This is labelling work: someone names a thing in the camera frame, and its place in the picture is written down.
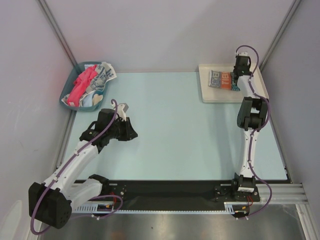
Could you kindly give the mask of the striped rabbit text towel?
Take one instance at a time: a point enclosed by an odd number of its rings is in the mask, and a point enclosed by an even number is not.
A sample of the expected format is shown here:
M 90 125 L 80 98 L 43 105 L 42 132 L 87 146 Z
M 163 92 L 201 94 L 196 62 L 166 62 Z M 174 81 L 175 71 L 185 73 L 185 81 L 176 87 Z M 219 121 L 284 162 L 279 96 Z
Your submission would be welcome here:
M 233 72 L 209 71 L 208 86 L 211 88 L 239 92 Z

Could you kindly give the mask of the pink red towel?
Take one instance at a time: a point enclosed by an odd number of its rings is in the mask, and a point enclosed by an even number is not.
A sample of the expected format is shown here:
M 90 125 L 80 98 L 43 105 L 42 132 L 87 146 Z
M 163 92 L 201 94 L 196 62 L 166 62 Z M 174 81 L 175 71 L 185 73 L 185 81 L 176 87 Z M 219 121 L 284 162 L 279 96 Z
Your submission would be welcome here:
M 92 65 L 85 69 L 74 81 L 74 87 L 66 99 L 67 105 L 71 107 L 80 106 L 80 98 L 85 93 L 91 79 L 94 79 L 98 73 L 96 72 L 97 65 Z

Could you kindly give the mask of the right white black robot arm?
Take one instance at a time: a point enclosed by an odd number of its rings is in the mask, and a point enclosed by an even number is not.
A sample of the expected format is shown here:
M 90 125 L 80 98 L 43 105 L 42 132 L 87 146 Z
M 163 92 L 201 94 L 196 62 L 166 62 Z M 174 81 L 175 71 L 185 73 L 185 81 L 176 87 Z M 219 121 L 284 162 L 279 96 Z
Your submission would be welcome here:
M 235 201 L 252 200 L 258 193 L 254 170 L 256 144 L 260 130 L 269 119 L 268 101 L 259 92 L 251 71 L 251 58 L 247 52 L 238 53 L 233 68 L 234 81 L 243 95 L 237 115 L 237 126 L 242 129 L 242 164 L 234 174 L 230 195 Z

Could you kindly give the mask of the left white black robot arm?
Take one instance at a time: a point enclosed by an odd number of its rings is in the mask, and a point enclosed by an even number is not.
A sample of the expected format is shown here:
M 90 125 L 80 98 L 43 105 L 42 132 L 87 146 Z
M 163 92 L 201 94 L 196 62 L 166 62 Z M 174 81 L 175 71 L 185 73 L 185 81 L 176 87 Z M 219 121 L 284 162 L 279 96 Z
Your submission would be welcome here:
M 122 200 L 113 193 L 107 178 L 93 174 L 85 182 L 73 187 L 75 180 L 111 140 L 131 141 L 138 137 L 130 118 L 128 105 L 121 103 L 99 111 L 96 121 L 81 134 L 70 158 L 43 183 L 34 182 L 28 189 L 28 211 L 33 234 L 38 220 L 56 229 L 70 219 L 72 211 L 89 200 Z

